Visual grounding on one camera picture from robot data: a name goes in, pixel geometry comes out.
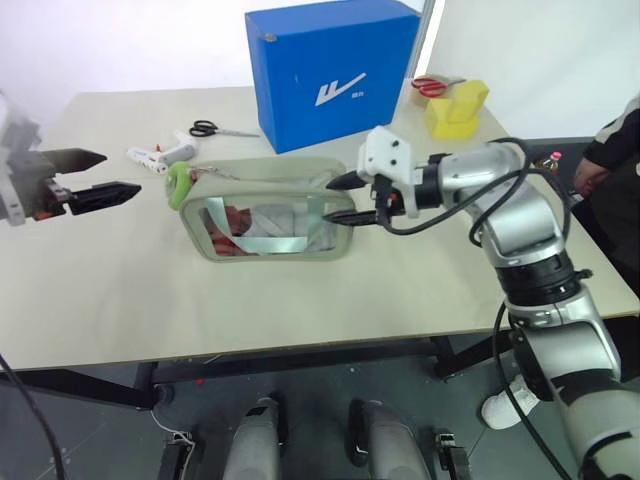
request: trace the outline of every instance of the white sneaker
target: white sneaker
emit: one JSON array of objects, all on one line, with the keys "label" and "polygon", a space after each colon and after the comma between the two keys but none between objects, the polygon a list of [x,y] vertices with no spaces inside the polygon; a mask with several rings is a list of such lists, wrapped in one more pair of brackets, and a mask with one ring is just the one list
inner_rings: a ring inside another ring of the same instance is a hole
[{"label": "white sneaker", "polygon": [[[538,397],[529,390],[522,375],[517,375],[509,387],[525,415],[529,415],[533,407],[540,402]],[[513,427],[520,422],[518,412],[511,405],[511,401],[505,391],[487,398],[482,405],[481,414],[487,426],[493,430]]]}]

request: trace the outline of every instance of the white table top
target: white table top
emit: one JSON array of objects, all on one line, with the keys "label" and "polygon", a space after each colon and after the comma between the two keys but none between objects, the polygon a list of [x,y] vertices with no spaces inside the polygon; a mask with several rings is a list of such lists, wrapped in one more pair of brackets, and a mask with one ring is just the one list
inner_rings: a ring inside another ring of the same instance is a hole
[{"label": "white table top", "polygon": [[[506,133],[489,112],[471,141],[433,141],[422,109],[403,97],[391,129],[418,161]],[[42,149],[82,147],[107,162],[62,176],[72,189],[111,180],[139,183],[127,204],[20,228],[0,225],[0,351],[14,368],[141,361],[283,346],[486,331],[503,294],[471,224],[458,214],[410,237],[356,229],[350,252],[333,262],[203,260],[179,216],[166,206],[162,179],[128,160],[196,119],[259,133],[251,88],[76,97]],[[287,155],[326,155],[355,165],[364,134]],[[222,135],[200,143],[195,161],[273,155],[264,138]],[[549,191],[543,182],[536,183]],[[354,196],[371,208],[367,191]],[[554,200],[555,207],[559,202]],[[423,216],[433,216],[439,210]],[[635,313],[638,300],[590,237],[573,222],[568,252],[604,317]]]}]

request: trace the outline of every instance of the white logo on box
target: white logo on box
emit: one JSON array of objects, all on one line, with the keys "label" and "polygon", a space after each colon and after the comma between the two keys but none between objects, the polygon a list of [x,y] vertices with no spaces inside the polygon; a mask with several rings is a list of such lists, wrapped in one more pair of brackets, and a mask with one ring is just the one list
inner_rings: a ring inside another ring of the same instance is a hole
[{"label": "white logo on box", "polygon": [[345,83],[340,88],[338,88],[338,80],[334,80],[333,82],[331,82],[331,84],[325,83],[320,87],[320,90],[318,91],[318,98],[316,98],[316,107],[318,105],[322,105],[323,103],[327,103],[329,100],[333,100],[341,93],[346,92],[366,76],[367,74],[365,72],[362,72],[356,78],[354,78],[348,83]]}]

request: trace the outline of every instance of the bottle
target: bottle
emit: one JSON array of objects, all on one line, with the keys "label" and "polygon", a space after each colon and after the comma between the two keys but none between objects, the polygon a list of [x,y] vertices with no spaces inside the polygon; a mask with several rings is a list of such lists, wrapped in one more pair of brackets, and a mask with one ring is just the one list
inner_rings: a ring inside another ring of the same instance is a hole
[{"label": "bottle", "polygon": [[561,158],[562,158],[562,153],[553,152],[547,158],[542,158],[542,159],[538,160],[535,163],[535,166],[536,166],[536,168],[542,168],[544,170],[549,170],[552,173],[557,174],[558,173],[558,168],[559,168],[558,162],[560,161]]}]

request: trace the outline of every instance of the yellow sponge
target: yellow sponge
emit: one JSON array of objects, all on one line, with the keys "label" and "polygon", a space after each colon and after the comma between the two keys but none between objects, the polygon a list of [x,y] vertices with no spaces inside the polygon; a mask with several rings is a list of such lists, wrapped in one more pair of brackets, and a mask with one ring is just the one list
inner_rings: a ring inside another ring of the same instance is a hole
[{"label": "yellow sponge", "polygon": [[427,103],[425,120],[436,139],[466,139],[475,133],[480,120],[477,113],[489,88],[481,80],[458,85],[450,98],[433,98]]}]

